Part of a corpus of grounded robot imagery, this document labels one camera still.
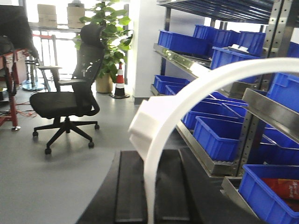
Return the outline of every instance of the office chair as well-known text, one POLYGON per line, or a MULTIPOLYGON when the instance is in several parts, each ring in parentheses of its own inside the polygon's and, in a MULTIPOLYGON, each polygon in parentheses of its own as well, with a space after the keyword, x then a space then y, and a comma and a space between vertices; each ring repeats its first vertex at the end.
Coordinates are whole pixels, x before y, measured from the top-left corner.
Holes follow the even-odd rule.
POLYGON ((89 148, 94 147, 91 136, 83 132, 77 126, 95 124, 99 129, 97 121, 70 121, 69 116, 77 117, 93 116, 100 111, 100 107, 93 97, 91 85, 93 84, 104 58, 105 46, 100 41, 103 26, 96 24, 85 25, 80 32, 81 46, 75 71, 71 80, 59 80, 59 67, 42 66, 40 69, 51 70, 54 76, 56 92, 40 92, 30 97, 32 108, 43 118, 54 119, 53 124, 35 127, 33 136, 38 136, 37 130, 59 128, 56 134, 49 140, 45 154, 51 154, 50 145, 64 132, 75 131, 89 140, 89 148), (60 91, 60 86, 71 85, 73 92, 60 91))

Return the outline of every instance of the traffic cone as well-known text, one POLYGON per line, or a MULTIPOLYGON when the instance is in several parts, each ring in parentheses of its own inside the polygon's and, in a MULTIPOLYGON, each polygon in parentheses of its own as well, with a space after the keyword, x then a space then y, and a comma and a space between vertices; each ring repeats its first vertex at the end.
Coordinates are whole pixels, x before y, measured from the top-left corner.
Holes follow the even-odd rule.
POLYGON ((116 85, 115 85, 115 91, 114 94, 110 93, 109 94, 111 97, 116 98, 116 99, 123 99, 127 98, 130 95, 125 93, 125 84, 123 80, 123 70, 121 68, 121 62, 119 63, 119 67, 117 70, 117 77, 116 77, 116 85))

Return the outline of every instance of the gray floor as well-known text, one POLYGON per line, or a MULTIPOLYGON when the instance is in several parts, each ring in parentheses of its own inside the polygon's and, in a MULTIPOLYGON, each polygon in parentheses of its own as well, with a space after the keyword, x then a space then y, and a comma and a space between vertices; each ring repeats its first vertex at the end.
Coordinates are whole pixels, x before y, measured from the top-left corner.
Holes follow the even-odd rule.
MULTIPOLYGON (((27 102, 31 94, 18 90, 16 102, 27 102)), ((39 131, 33 140, 35 126, 51 123, 39 116, 18 114, 21 130, 17 132, 11 131, 9 121, 0 126, 0 224, 75 223, 104 180, 114 153, 134 149, 127 132, 138 109, 132 97, 114 99, 95 90, 94 95, 101 107, 99 114, 71 117, 99 121, 100 130, 81 126, 93 137, 94 149, 71 132, 53 143, 52 155, 45 156, 45 145, 56 129, 39 131)), ((31 106, 17 108, 25 111, 31 106)), ((7 109, 7 104, 0 106, 0 111, 7 109)), ((165 147, 185 147, 185 143, 174 131, 165 147)))

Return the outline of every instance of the blue plastic bin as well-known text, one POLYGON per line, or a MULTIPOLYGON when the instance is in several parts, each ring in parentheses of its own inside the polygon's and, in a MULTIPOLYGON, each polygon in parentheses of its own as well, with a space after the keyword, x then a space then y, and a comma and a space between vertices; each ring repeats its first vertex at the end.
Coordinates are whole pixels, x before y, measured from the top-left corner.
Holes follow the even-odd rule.
POLYGON ((299 166, 243 166, 239 193, 260 219, 271 224, 297 224, 299 212, 294 212, 261 178, 299 179, 299 166))
POLYGON ((215 97, 215 99, 221 99, 221 100, 225 100, 225 101, 232 101, 232 102, 237 102, 237 103, 240 103, 240 105, 246 105, 247 103, 241 99, 233 99, 233 98, 229 98, 229 97, 226 97, 224 96, 223 94, 217 92, 217 91, 214 91, 211 93, 211 95, 213 97, 215 97))
POLYGON ((276 73, 267 97, 299 112, 299 77, 288 73, 276 73))
MULTIPOLYGON (((257 59, 260 57, 251 56, 246 54, 241 54, 224 48, 212 47, 214 49, 213 59, 211 62, 211 69, 216 69, 226 64, 233 62, 245 61, 250 59, 257 59)), ((257 76, 252 76, 249 78, 241 79, 240 82, 245 83, 254 83, 257 79, 257 76)))
POLYGON ((209 102, 199 102, 194 106, 182 119, 183 123, 188 129, 193 130, 196 123, 196 116, 202 116, 207 118, 231 120, 239 122, 240 119, 237 117, 236 113, 227 107, 209 102))
POLYGON ((237 117, 240 119, 240 122, 244 121, 245 115, 247 110, 242 107, 241 105, 233 105, 233 104, 223 104, 228 109, 232 110, 234 113, 236 113, 237 117))
POLYGON ((212 42, 215 37, 216 30, 217 29, 215 29, 213 27, 208 27, 208 26, 204 26, 204 25, 195 25, 193 37, 212 42))
POLYGON ((273 165, 299 165, 299 144, 274 128, 266 128, 264 134, 275 145, 264 154, 264 161, 273 165))
POLYGON ((299 57, 299 44, 290 42, 287 57, 299 57))
POLYGON ((260 56, 266 33, 240 31, 236 44, 248 48, 248 52, 260 56))
POLYGON ((198 55, 206 55, 210 48, 207 40, 165 30, 160 30, 158 44, 169 50, 198 55))
POLYGON ((196 120, 193 136, 211 159, 233 161, 242 123, 205 117, 196 120))
POLYGON ((175 85, 166 85, 166 91, 165 95, 176 95, 178 92, 180 92, 181 89, 183 89, 183 86, 175 86, 175 85))
POLYGON ((239 34, 233 30, 218 29, 215 31, 212 45, 220 48, 231 46, 239 38, 239 34))
POLYGON ((167 85, 184 87, 189 83, 190 81, 185 78, 155 75, 154 87, 159 93, 165 94, 167 85))

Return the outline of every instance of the chair seat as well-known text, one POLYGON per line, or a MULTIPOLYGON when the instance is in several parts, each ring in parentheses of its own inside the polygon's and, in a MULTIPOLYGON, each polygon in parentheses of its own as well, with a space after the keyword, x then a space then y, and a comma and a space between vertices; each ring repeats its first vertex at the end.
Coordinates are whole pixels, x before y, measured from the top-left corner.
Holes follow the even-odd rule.
MULTIPOLYGON (((82 112, 89 112, 91 103, 82 99, 82 112)), ((73 92, 41 92, 30 97, 32 108, 43 118, 78 116, 78 106, 73 92)))

